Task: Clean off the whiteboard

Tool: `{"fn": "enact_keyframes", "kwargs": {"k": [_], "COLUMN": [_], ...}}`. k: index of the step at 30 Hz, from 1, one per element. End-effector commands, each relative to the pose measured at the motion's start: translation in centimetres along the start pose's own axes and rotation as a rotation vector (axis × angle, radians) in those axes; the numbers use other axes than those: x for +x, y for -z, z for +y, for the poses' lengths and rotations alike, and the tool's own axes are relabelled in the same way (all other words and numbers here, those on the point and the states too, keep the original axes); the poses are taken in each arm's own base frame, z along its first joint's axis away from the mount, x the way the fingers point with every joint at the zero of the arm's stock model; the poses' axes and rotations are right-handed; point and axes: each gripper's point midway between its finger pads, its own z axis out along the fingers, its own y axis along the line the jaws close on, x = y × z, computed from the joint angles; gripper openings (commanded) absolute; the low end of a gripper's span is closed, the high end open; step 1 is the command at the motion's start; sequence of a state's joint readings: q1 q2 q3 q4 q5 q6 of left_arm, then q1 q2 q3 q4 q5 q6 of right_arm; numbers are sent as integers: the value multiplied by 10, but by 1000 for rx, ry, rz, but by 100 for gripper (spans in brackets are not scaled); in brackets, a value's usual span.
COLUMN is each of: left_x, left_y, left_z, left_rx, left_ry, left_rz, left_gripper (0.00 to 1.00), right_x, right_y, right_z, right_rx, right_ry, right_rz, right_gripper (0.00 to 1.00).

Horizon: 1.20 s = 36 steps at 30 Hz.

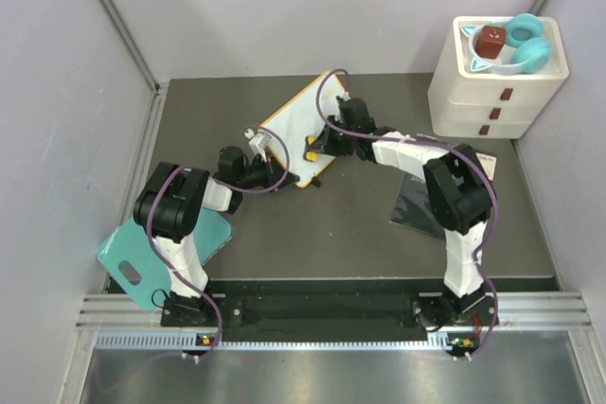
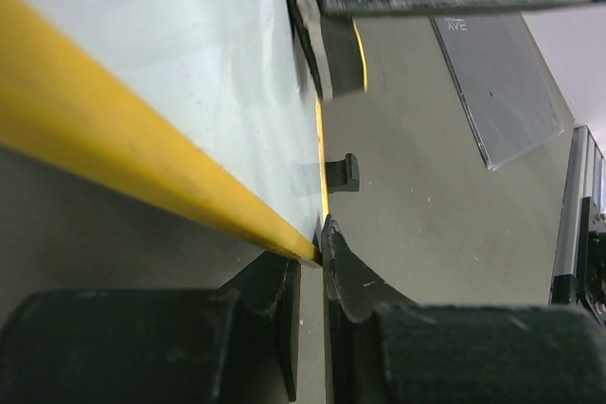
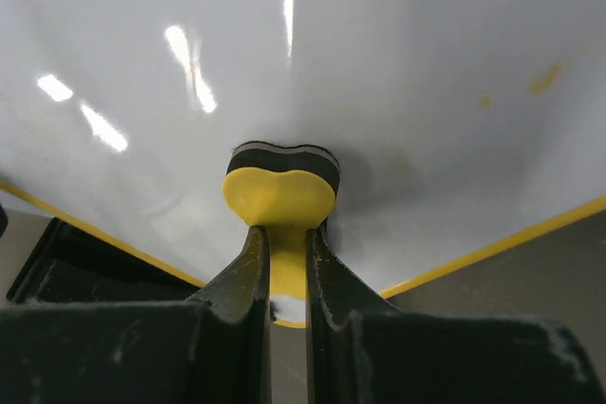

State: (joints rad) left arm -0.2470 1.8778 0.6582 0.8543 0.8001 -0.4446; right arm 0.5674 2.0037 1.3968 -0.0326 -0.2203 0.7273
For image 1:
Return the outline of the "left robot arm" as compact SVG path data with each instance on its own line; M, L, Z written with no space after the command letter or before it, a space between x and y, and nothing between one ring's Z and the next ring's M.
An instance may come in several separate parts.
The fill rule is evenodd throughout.
M193 324L208 323L215 311L213 300L203 295L208 276L194 239L200 212L233 214L245 192L269 192L298 181L267 149L249 159L243 149L225 147L215 174L169 162L157 165L134 203L133 218L167 267L170 292L186 297L181 310Z

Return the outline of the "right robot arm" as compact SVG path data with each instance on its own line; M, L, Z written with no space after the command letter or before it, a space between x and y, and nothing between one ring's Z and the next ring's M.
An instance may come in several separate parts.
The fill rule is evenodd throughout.
M361 160L393 167L425 184L431 212L444 229L447 265L444 285L452 293L441 309L451 323L466 323L476 312L471 294L484 283L478 270L482 241L495 194L474 148L415 139L389 127L377 127L365 102L337 98L339 114L320 117L322 132L306 138L304 158L313 153L332 157L357 155Z

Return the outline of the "yellow framed whiteboard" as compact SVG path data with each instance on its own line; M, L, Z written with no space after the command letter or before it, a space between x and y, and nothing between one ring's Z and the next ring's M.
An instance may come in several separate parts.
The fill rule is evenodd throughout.
M335 158L315 152L313 160L305 159L307 138L318 138L325 122L316 109L316 95L323 80L320 96L321 111L325 116L338 115L337 97L347 98L347 90L339 78L329 71L321 74L305 89L270 115L261 126L275 133L285 144L290 156L289 171L298 178L295 185L305 188L318 177Z

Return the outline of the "yellow black whiteboard eraser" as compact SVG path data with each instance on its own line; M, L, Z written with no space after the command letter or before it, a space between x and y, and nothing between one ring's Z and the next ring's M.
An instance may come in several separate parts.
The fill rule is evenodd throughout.
M320 154L323 151L324 143L318 137L314 135L308 135L305 139L306 145L304 149L304 159L308 162L317 162Z

